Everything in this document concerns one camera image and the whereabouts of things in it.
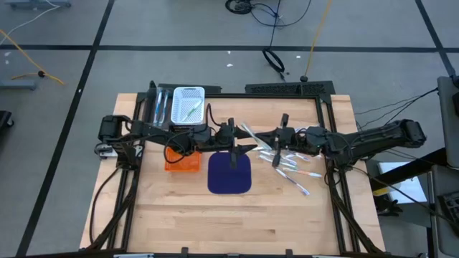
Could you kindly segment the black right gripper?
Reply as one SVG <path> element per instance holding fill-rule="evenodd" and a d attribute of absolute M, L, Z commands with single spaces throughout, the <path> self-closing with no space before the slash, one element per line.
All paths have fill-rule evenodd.
<path fill-rule="evenodd" d="M 275 151 L 273 161 L 275 165 L 280 162 L 281 150 L 290 150 L 299 153 L 304 153 L 306 147 L 300 136 L 294 128 L 288 127 L 289 115 L 283 113 L 280 121 L 280 127 L 268 132 L 256 133 L 256 137 L 265 141 Z"/>

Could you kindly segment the packaged white-handled toothbrush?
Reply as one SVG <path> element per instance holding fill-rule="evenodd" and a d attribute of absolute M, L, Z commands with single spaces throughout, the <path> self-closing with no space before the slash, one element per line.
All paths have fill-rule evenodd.
<path fill-rule="evenodd" d="M 258 146 L 266 151 L 271 151 L 272 148 L 263 140 L 261 140 L 259 137 L 256 136 L 256 133 L 245 123 L 241 123 L 242 129 L 245 130 L 251 138 L 255 140 L 255 142 L 258 144 Z"/>

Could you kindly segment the packaged orange toothbrush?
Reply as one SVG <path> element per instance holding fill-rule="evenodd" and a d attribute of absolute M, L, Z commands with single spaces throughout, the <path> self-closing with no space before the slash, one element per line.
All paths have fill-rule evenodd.
<path fill-rule="evenodd" d="M 302 174 L 302 175 L 305 175 L 305 176 L 310 176 L 310 177 L 313 177 L 313 178 L 322 178 L 322 175 L 319 174 L 319 173 L 313 173 L 313 172 L 308 172 L 308 171 L 302 171 L 302 170 L 298 170 L 298 169 L 295 169 L 295 168 L 282 167 L 282 170 L 283 170 L 283 171 L 287 171 L 287 172 L 293 172 L 293 173 Z"/>

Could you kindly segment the packaged green toothbrush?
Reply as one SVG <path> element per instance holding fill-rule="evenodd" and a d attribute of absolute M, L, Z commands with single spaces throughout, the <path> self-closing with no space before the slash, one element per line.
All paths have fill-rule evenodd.
<path fill-rule="evenodd" d="M 185 122 L 195 111 L 196 109 L 198 109 L 198 107 L 201 105 L 203 100 L 200 100 L 199 102 L 197 102 L 193 108 L 186 114 L 186 116 L 184 118 L 182 118 L 181 122 Z"/>

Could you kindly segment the packaged pale teal toothbrush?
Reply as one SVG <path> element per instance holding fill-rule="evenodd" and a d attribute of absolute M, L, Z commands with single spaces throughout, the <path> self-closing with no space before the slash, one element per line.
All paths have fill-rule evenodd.
<path fill-rule="evenodd" d="M 295 166 L 293 164 L 290 164 L 290 163 L 279 162 L 278 165 L 275 165 L 273 159 L 268 158 L 267 156 L 264 156 L 264 155 L 259 155 L 258 158 L 271 163 L 274 167 L 281 166 L 282 168 L 287 168 L 287 169 L 290 169 L 290 170 L 293 170 L 293 171 L 297 171 L 298 170 L 297 166 Z"/>

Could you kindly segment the purple square mat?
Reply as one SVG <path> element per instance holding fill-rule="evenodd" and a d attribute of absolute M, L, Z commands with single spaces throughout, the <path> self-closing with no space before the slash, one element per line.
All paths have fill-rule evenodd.
<path fill-rule="evenodd" d="M 231 167 L 229 153 L 214 153 L 207 169 L 207 188 L 213 194 L 244 194 L 251 189 L 252 172 L 250 158 L 244 154 Z"/>

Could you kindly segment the black perforated panel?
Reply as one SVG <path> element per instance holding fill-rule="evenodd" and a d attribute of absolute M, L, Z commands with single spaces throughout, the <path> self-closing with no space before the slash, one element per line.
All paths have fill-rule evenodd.
<path fill-rule="evenodd" d="M 250 84 L 245 86 L 247 94 L 271 95 L 335 95 L 332 81 L 282 82 Z"/>

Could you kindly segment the orange plastic basket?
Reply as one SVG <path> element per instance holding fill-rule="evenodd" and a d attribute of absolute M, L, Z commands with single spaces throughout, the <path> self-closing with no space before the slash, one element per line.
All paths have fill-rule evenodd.
<path fill-rule="evenodd" d="M 175 161 L 181 158 L 177 163 L 165 162 L 164 170 L 168 172 L 198 172 L 201 168 L 201 154 L 198 152 L 192 153 L 190 156 L 181 156 L 174 152 L 171 148 L 166 149 L 166 157 L 170 161 Z"/>

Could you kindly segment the white plastic basket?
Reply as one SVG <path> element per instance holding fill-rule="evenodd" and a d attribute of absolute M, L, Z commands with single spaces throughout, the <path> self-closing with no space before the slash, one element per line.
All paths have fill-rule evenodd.
<path fill-rule="evenodd" d="M 196 111 L 185 121 L 182 118 L 203 100 Z M 204 119 L 205 90 L 203 87 L 178 87 L 174 90 L 171 106 L 171 122 L 176 125 L 198 125 Z"/>

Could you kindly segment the clear grey plastic tray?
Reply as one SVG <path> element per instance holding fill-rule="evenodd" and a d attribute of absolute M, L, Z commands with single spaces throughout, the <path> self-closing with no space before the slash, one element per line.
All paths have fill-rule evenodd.
<path fill-rule="evenodd" d="M 168 98 L 168 102 L 167 102 L 165 120 L 164 120 L 164 122 L 162 123 L 161 126 L 157 126 L 155 124 L 155 122 L 154 122 L 154 116 L 155 116 L 155 111 L 156 111 L 156 100 L 157 100 L 158 92 L 161 91 L 161 90 L 168 90 L 169 91 L 169 98 Z M 169 121 L 168 115 L 169 115 L 170 102 L 171 102 L 172 95 L 173 95 L 172 90 L 170 88 L 167 88 L 167 87 L 157 87 L 153 91 L 153 103 L 152 103 L 152 108 L 151 108 L 151 122 L 152 122 L 153 126 L 158 127 L 158 128 L 162 128 Z"/>

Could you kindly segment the black floor object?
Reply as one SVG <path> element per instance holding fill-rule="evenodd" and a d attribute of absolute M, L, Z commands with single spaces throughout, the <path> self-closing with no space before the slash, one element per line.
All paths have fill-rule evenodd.
<path fill-rule="evenodd" d="M 398 200 L 391 200 L 388 195 L 374 197 L 379 216 L 399 216 L 403 210 L 397 205 Z"/>

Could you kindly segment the white box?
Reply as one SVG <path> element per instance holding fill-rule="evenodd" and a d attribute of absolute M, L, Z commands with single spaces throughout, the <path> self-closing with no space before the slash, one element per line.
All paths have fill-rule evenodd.
<path fill-rule="evenodd" d="M 380 162 L 377 164 L 377 167 L 379 172 L 384 174 L 392 169 L 404 166 L 405 164 L 407 164 L 407 162 Z M 427 203 L 426 195 L 422 190 L 418 177 L 409 178 L 401 183 L 396 183 L 394 187 L 396 190 L 386 187 L 374 191 L 373 194 L 375 196 L 386 196 L 390 201 L 397 201 L 398 204 L 413 204 L 413 200 L 399 192 L 402 191 L 417 202 Z"/>

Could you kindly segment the black diagonal bar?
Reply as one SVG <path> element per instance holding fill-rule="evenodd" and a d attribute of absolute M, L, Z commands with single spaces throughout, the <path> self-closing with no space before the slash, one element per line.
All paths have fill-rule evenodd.
<path fill-rule="evenodd" d="M 375 179 L 370 180 L 371 189 L 376 191 L 427 173 L 434 165 L 448 165 L 445 148 L 433 151 L 421 158 L 415 158 L 413 161 L 410 161 L 403 166 L 393 168 L 386 173 L 376 176 Z"/>

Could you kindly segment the black keyboard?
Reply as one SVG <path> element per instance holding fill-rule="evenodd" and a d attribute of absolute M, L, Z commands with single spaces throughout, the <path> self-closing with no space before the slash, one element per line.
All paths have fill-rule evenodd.
<path fill-rule="evenodd" d="M 438 199 L 444 215 L 459 224 L 459 191 L 440 195 Z"/>

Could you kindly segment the grey stand foot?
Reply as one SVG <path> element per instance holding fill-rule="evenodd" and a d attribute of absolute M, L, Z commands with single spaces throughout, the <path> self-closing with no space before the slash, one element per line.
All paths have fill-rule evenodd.
<path fill-rule="evenodd" d="M 34 80 L 0 80 L 0 90 L 36 90 Z"/>
<path fill-rule="evenodd" d="M 5 0 L 4 3 L 13 9 L 46 9 L 49 7 L 71 7 L 69 0 Z"/>

